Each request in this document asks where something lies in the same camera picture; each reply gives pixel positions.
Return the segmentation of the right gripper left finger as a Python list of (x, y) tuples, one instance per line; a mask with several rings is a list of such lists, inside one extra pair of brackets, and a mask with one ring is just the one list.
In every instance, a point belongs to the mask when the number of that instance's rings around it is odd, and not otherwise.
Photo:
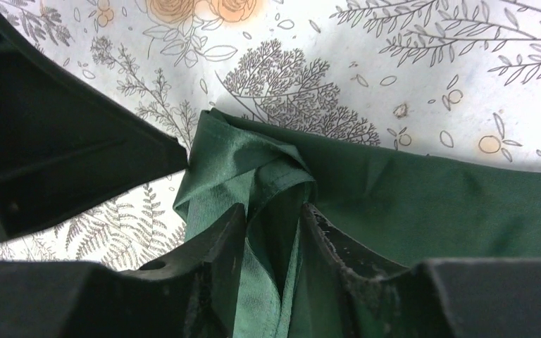
[(122, 337), (231, 337), (244, 255), (244, 206), (137, 270)]

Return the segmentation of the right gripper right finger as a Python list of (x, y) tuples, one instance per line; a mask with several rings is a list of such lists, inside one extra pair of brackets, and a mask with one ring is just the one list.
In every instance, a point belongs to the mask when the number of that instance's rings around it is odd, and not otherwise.
[(300, 243), (310, 337), (410, 337), (392, 278), (407, 267), (370, 250), (313, 204), (301, 208)]

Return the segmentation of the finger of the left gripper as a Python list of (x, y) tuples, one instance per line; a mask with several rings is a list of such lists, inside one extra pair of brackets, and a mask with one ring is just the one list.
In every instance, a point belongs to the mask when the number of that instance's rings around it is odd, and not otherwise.
[(54, 63), (0, 14), (0, 243), (186, 167), (176, 138)]

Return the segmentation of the dark green cloth napkin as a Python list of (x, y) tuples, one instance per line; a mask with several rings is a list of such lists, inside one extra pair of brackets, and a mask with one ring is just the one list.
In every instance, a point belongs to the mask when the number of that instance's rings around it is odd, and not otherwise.
[(185, 241), (235, 204), (247, 225), (235, 337), (310, 337), (304, 204), (407, 267), (392, 282), (410, 337), (541, 337), (541, 173), (204, 111), (173, 206)]

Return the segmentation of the floral patterned table mat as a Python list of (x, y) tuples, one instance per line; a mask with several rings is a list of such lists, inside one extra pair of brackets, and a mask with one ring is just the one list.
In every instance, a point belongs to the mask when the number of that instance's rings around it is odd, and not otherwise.
[(201, 110), (541, 173), (541, 1), (0, 1), (192, 148)]

